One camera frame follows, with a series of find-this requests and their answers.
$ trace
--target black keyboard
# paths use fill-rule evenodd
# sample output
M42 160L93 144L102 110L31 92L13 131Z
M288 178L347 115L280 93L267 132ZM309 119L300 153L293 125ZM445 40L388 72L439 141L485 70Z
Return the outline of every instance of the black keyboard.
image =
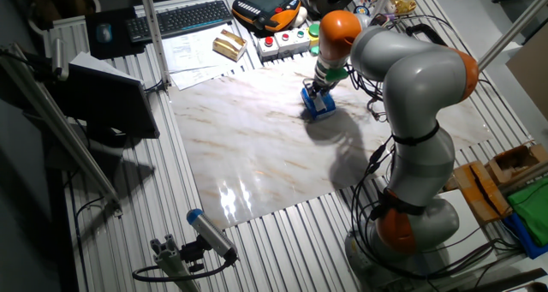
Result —
M201 3L182 9L173 9L156 14L162 38L175 37L216 27L232 21L232 15L223 1ZM126 21L129 40L132 43L151 42L151 33L146 17Z

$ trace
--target marble surface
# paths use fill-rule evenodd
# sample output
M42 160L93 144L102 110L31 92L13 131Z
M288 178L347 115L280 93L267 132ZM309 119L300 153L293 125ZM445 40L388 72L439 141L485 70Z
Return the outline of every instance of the marble surface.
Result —
M303 58L170 90L202 206L221 229L356 184L390 136L349 79L331 93L337 113L309 122L300 90L314 65ZM456 150L492 138L469 100L438 121Z

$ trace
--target mouse pad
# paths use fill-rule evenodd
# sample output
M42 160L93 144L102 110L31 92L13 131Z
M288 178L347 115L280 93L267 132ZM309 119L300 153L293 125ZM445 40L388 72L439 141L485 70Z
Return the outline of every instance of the mouse pad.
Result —
M143 44L131 44L128 30L124 24L125 20L135 17L134 8L116 9L86 15L87 38L92 56L104 60L143 53L145 46ZM110 24L112 32L112 40L105 44L97 41L97 25L102 23Z

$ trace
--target paper document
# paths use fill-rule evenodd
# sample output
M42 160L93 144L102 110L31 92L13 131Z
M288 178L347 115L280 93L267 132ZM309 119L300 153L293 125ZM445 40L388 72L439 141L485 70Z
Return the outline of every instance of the paper document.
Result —
M224 28L229 31L229 27L223 25L173 39L163 39L162 45L164 45L165 59L170 73L234 63L213 51L213 40Z
M190 69L171 74L171 81L179 88L179 91L209 79L216 78L230 71L234 66L215 66L205 69Z

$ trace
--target green button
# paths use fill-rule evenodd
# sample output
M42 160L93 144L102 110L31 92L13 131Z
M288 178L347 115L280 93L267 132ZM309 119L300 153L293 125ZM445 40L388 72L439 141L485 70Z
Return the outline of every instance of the green button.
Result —
M318 37L319 35L319 24L314 23L308 28L308 33L313 37Z
M312 53L313 56L317 56L319 54L319 46L310 48L310 53Z

